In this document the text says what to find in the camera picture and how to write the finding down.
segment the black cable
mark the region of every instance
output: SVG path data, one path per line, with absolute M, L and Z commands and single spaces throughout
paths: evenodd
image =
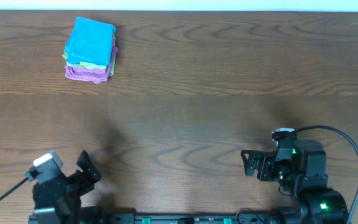
M 333 128 L 330 126 L 324 126 L 324 125 L 315 125 L 315 126 L 308 126 L 308 127 L 300 128 L 300 129 L 292 131 L 291 133 L 299 133 L 301 131 L 306 131 L 306 130 L 311 130 L 311 129 L 326 129 L 326 130 L 334 131 L 334 132 L 340 134 L 341 136 L 343 136 L 350 142 L 350 144 L 353 146 L 353 148 L 356 151 L 357 156 L 358 156 L 358 147 L 357 147 L 356 143 L 347 134 L 345 134 L 344 132 L 342 132 L 336 128 Z M 357 188 L 356 195 L 354 196 L 354 200 L 353 200 L 351 209 L 349 210 L 349 218 L 347 218 L 347 222 L 346 222 L 347 224 L 351 223 L 351 217 L 354 213 L 354 209 L 356 207 L 357 202 L 358 202 L 358 188 Z
M 303 174 L 298 174 L 297 177 L 295 177 L 295 183 L 293 184 L 293 195 L 297 198 L 298 197 L 298 184 L 301 177 L 304 177 Z
M 9 194 L 11 194 L 13 191 L 15 191 L 18 187 L 20 187 L 22 184 L 24 184 L 29 178 L 25 178 L 24 180 L 20 181 L 18 184 L 16 184 L 13 188 L 8 190 L 6 193 L 4 193 L 2 196 L 0 196 L 0 201 L 4 198 L 6 198 Z
M 234 221 L 237 221 L 237 216 L 243 210 L 250 210 L 251 212 L 255 212 L 255 211 L 253 211 L 252 208 L 240 208 L 239 211 L 236 213 L 236 217 L 234 218 Z M 265 223 L 265 221 L 263 221 L 258 214 L 255 213 L 254 215 L 258 218 L 259 221 L 261 221 L 262 223 Z
M 278 187 L 278 192 L 280 192 L 281 195 L 284 195 L 284 196 L 287 196 L 287 197 L 291 196 L 290 194 L 284 193 L 282 190 L 283 190 L 283 187 Z

